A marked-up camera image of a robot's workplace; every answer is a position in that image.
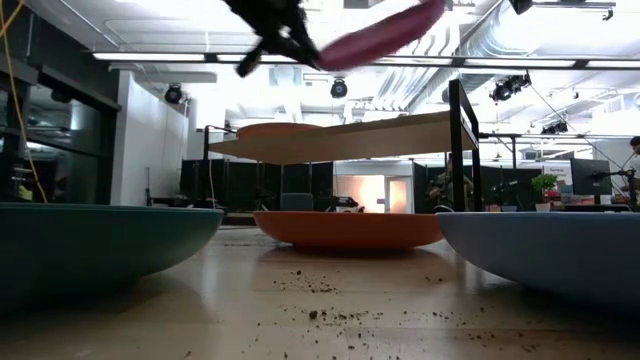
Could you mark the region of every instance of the shelf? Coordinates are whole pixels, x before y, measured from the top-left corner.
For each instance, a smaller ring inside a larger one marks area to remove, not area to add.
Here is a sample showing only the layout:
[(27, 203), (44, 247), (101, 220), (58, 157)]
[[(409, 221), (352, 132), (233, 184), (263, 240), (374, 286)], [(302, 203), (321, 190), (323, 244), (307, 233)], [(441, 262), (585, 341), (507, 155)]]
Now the shelf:
[[(476, 149), (471, 131), (461, 127), (464, 150)], [(450, 129), (444, 111), (220, 142), (209, 150), (279, 165), (439, 153), (451, 150)]]

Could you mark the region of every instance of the door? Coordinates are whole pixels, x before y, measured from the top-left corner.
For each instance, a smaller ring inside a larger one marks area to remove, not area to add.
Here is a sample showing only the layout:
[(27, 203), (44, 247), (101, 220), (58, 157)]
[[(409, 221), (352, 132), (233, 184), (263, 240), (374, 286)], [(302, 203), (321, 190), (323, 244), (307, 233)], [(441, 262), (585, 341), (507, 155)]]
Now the door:
[(410, 177), (385, 178), (385, 212), (392, 214), (413, 213), (413, 198)]

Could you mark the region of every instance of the light blue bowl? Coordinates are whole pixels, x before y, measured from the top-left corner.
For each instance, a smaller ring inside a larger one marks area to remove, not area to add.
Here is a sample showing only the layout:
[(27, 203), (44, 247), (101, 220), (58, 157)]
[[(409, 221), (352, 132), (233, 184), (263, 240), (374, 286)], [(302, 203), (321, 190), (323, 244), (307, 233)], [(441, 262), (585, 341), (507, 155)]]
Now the light blue bowl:
[(442, 213), (447, 241), (474, 265), (580, 299), (640, 307), (640, 214)]

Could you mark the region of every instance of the wooden table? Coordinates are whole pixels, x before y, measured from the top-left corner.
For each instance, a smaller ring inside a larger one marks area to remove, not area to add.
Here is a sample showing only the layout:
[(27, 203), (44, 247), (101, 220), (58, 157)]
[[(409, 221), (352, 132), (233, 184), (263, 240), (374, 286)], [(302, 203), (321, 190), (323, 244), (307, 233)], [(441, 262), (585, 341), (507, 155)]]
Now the wooden table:
[(638, 339), (445, 242), (317, 254), (242, 227), (128, 291), (0, 322), (7, 360), (640, 359)]

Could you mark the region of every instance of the pink object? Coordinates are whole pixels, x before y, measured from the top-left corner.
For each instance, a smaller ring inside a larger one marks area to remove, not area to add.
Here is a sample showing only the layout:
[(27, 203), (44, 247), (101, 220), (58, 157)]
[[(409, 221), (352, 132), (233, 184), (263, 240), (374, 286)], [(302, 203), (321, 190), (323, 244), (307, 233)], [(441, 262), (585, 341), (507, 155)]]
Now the pink object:
[(320, 52), (318, 66), (340, 71), (368, 65), (422, 37), (444, 13), (444, 0), (424, 0), (362, 30), (334, 41)]

